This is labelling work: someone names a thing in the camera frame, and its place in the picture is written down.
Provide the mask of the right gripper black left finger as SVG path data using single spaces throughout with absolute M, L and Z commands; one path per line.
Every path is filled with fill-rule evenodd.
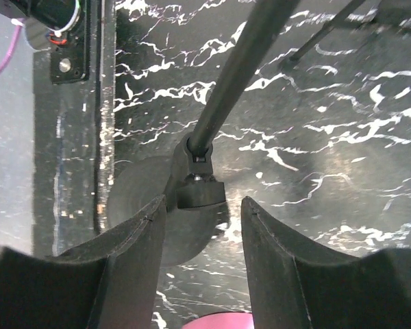
M 0 328 L 149 328 L 166 200 L 59 256 L 0 246 Z

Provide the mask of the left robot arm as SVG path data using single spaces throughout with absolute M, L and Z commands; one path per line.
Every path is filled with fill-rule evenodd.
M 1 1 L 0 14 L 9 19 L 35 21 L 46 27 L 47 40 L 56 46 L 68 46 L 70 35 L 85 16 L 84 1 L 40 0 Z

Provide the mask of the black clamp arm purple mic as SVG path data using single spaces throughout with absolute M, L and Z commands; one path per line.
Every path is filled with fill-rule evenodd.
M 107 208 L 111 226 L 132 218 L 154 197 L 165 196 L 161 267 L 188 262 L 210 242 L 215 211 L 226 202 L 225 185 L 214 177 L 212 141 L 298 5 L 257 1 L 194 130 L 171 157 L 133 162 L 115 179 Z

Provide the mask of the black clamp arm green mic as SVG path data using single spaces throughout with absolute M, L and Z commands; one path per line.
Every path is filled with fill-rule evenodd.
M 305 44 L 291 56 L 282 61 L 285 66 L 293 67 L 313 49 L 321 40 L 335 29 L 373 30 L 392 34 L 411 34 L 411 1 L 380 1 L 375 15 L 369 21 L 352 21 L 349 15 L 358 9 L 364 1 L 350 1 L 332 20 L 326 22 Z

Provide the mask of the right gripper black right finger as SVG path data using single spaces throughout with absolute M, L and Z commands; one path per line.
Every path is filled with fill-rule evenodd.
M 411 248 L 364 257 L 330 249 L 241 203 L 256 328 L 411 328 Z

